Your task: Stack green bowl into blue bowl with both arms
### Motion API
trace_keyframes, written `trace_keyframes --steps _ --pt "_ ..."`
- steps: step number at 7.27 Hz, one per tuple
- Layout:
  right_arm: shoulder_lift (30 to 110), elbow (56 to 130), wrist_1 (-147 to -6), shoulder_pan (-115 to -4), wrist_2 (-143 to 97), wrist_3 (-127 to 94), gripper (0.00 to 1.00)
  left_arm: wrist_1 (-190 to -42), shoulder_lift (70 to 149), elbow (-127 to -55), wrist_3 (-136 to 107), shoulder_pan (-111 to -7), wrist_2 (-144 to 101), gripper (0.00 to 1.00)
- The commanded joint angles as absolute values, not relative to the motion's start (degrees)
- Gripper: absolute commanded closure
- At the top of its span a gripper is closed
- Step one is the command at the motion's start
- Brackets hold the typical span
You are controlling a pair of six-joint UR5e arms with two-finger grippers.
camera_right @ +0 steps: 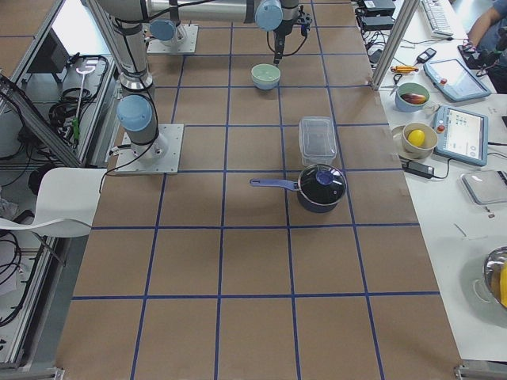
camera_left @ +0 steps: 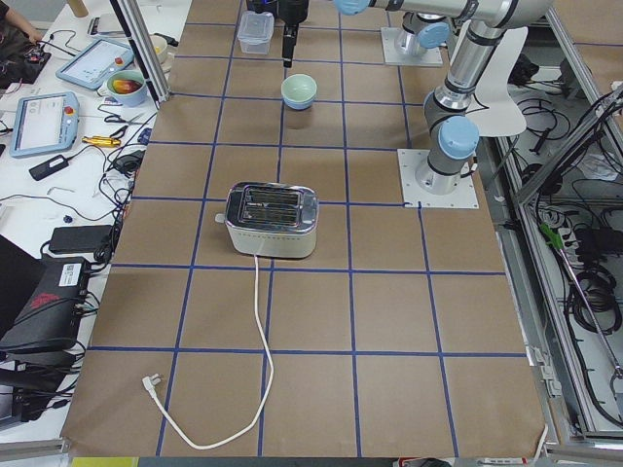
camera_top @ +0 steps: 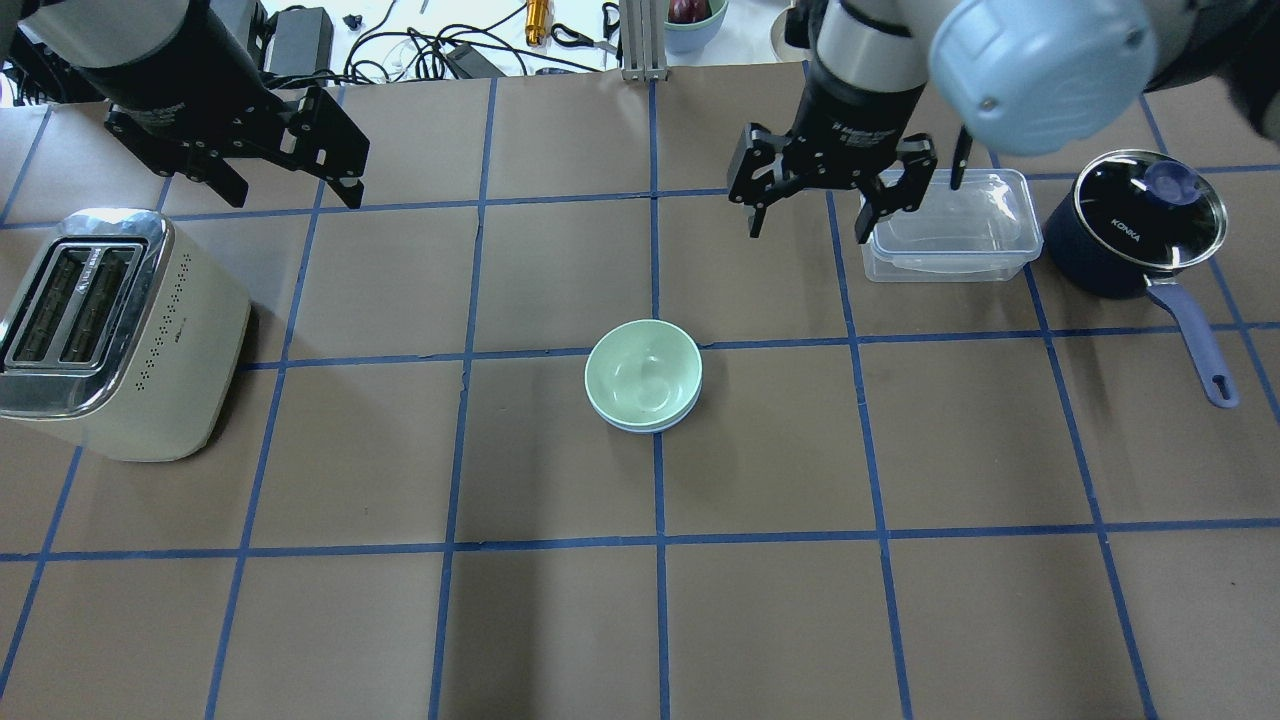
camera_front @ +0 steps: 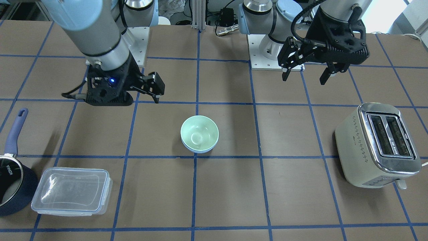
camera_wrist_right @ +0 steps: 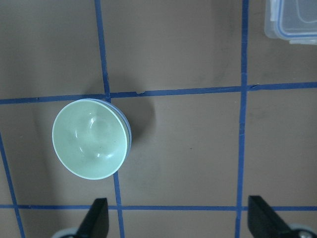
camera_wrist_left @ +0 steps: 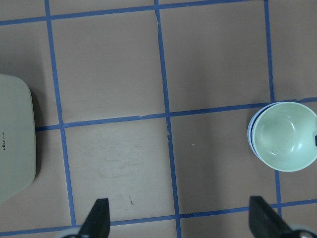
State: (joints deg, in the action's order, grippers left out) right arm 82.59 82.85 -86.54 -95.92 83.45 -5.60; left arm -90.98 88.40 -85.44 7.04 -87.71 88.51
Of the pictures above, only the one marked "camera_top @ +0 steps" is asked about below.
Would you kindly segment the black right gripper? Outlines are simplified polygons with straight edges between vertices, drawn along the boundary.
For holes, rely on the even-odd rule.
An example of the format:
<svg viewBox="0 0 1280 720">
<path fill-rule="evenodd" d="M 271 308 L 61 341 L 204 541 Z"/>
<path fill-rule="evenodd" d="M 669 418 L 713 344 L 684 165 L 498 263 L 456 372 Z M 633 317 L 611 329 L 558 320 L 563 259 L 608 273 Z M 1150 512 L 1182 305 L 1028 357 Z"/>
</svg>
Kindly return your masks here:
<svg viewBox="0 0 1280 720">
<path fill-rule="evenodd" d="M 896 211 L 920 208 L 937 167 L 931 135 L 902 140 L 925 85 L 877 92 L 837 76 L 808 76 L 797 115 L 786 135 L 746 124 L 727 170 L 728 200 L 746 213 L 748 236 L 759 238 L 767 209 L 801 190 L 855 186 L 863 205 L 855 240 L 864 245 L 876 225 Z M 892 184 L 881 172 L 897 161 Z"/>
</svg>

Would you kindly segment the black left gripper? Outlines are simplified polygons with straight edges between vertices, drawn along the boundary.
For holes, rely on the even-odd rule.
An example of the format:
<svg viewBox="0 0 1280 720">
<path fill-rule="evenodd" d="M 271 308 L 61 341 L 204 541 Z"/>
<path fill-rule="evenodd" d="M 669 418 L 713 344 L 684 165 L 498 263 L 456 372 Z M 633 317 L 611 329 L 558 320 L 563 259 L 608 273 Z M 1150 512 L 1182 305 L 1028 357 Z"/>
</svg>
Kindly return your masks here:
<svg viewBox="0 0 1280 720">
<path fill-rule="evenodd" d="M 325 88 L 307 88 L 285 122 L 289 105 L 248 55 L 154 55 L 109 67 L 105 95 L 108 132 L 152 173 L 188 176 L 232 208 L 244 206 L 250 191 L 232 158 L 306 170 L 346 208 L 364 204 L 370 138 Z"/>
</svg>

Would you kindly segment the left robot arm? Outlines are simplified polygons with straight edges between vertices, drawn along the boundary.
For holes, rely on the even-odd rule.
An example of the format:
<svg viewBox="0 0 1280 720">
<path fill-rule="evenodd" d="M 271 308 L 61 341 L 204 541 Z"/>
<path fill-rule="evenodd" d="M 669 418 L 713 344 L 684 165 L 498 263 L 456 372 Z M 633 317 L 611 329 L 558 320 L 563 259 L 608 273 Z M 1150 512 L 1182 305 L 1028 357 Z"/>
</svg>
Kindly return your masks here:
<svg viewBox="0 0 1280 720">
<path fill-rule="evenodd" d="M 321 87 L 275 95 L 206 1 L 17 1 L 31 31 L 110 104 L 106 131 L 152 173 L 180 174 L 242 208 L 234 158 L 324 181 L 364 201 L 369 137 Z"/>
</svg>

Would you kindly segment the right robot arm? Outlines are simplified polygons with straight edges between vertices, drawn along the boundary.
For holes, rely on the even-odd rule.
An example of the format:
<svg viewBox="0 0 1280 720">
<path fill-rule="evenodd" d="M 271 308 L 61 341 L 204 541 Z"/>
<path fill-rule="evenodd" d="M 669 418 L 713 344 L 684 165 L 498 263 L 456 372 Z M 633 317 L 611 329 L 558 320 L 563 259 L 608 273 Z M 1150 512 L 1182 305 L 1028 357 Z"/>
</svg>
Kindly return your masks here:
<svg viewBox="0 0 1280 720">
<path fill-rule="evenodd" d="M 369 141 L 332 109 L 323 76 L 298 108 L 280 105 L 206 1 L 189 1 L 172 63 L 205 128 L 191 131 L 188 177 L 232 206 L 247 195 L 228 167 L 239 152 L 325 181 L 348 208 L 364 200 Z M 916 209 L 936 160 L 905 126 L 932 83 L 961 120 L 959 181 L 974 141 L 1044 155 L 1106 127 L 1143 92 L 1206 76 L 1228 79 L 1254 131 L 1277 137 L 1275 1 L 799 1 L 785 41 L 810 70 L 791 127 L 749 124 L 728 168 L 728 196 L 758 236 L 767 208 L 800 190 L 860 190 L 858 232 Z"/>
</svg>

